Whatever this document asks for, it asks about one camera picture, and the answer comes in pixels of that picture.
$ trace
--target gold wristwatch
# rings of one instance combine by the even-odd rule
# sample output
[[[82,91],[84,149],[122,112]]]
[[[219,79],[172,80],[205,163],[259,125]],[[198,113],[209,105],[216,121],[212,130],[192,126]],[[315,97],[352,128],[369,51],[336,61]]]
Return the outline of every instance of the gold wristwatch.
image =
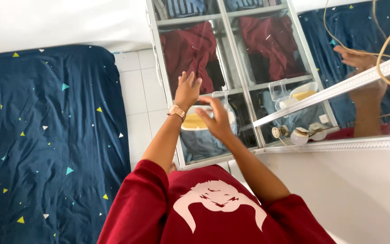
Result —
[[[168,109],[168,112],[166,112],[166,114],[168,115],[173,115],[173,114],[176,114],[178,116],[180,116],[181,120],[184,121],[186,119],[186,113],[185,111],[183,111],[180,107],[178,107],[177,105],[172,105],[169,109]]]

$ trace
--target shirt sleeve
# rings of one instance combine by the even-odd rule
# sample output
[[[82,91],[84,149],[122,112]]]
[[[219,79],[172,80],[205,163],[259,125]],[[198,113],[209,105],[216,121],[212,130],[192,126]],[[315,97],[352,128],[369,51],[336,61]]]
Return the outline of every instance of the shirt sleeve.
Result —
[[[291,194],[273,202],[264,202],[261,206],[294,243],[335,243],[298,195]]]
[[[159,243],[168,185],[168,177],[158,164],[141,160],[124,179],[98,243]]]

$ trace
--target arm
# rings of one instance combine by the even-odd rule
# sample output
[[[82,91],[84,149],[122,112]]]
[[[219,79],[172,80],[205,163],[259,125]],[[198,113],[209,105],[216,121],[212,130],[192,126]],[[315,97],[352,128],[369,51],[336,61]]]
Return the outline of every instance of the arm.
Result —
[[[220,101],[209,97],[200,97],[198,100],[210,103],[214,119],[201,109],[196,110],[197,114],[204,120],[210,132],[233,153],[246,182],[262,203],[263,209],[284,229],[293,243],[334,244],[303,199],[291,195],[278,177],[233,135],[228,113]]]
[[[341,54],[344,64],[356,68],[353,75],[376,66],[377,58],[372,55],[354,53],[340,46],[336,46],[333,50]],[[377,117],[381,113],[380,104],[386,88],[387,83],[379,80],[349,92],[348,95],[356,107],[355,138],[382,135],[380,119]]]
[[[262,201],[274,201],[290,195],[287,187],[257,157],[255,157],[239,138],[233,135],[228,113],[218,99],[200,97],[199,101],[210,103],[214,118],[201,109],[197,114],[208,126],[212,135],[218,138],[230,150],[239,168],[254,194]]]
[[[187,79],[186,72],[183,72],[179,77],[179,87],[176,91],[175,104],[185,111],[185,113],[187,113],[188,109],[199,97],[199,88],[202,79],[198,78],[194,82],[194,77],[195,74],[193,72]],[[166,174],[169,174],[182,123],[183,121],[178,115],[168,116],[165,123],[153,138],[153,141],[151,141],[142,159],[148,159],[159,164],[165,170]]]
[[[199,96],[201,79],[179,77],[175,103],[185,112]],[[165,225],[168,177],[181,126],[168,116],[135,170],[123,181],[112,203],[98,243],[159,243]]]

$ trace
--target white tile floor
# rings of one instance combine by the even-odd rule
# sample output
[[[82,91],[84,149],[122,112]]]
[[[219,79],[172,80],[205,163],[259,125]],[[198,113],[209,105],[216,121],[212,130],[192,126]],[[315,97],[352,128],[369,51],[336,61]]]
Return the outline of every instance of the white tile floor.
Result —
[[[156,75],[152,49],[114,54],[120,72],[126,110],[130,167],[133,170],[145,149],[166,120],[165,91]],[[228,162],[220,163],[229,172]]]

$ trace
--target red clothes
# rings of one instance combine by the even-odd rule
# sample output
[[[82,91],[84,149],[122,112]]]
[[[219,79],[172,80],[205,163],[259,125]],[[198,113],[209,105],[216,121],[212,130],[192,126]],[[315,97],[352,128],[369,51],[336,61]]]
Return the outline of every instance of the red clothes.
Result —
[[[160,34],[160,41],[173,99],[179,85],[179,76],[183,71],[186,71],[188,76],[193,71],[195,80],[198,77],[202,79],[199,89],[201,94],[214,91],[213,82],[205,70],[207,62],[218,59],[216,38],[209,22]]]
[[[168,177],[142,160],[118,191],[99,244],[334,243],[301,197],[260,205],[220,166]]]
[[[269,59],[270,81],[305,73],[294,59],[297,44],[290,17],[258,19],[244,16],[239,18],[239,24],[248,54],[260,53]]]

